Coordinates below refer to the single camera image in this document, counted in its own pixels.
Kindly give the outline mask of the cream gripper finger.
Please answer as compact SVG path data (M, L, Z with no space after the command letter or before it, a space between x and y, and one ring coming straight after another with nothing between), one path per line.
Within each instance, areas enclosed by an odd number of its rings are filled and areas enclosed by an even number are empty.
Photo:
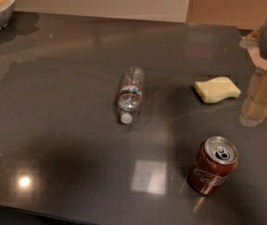
M258 67L250 81L240 123L245 127L255 127L267 117L267 69Z
M260 35L262 27L258 27L250 32L239 43L239 46L247 49L252 62L256 68L267 69L267 60L260 55Z

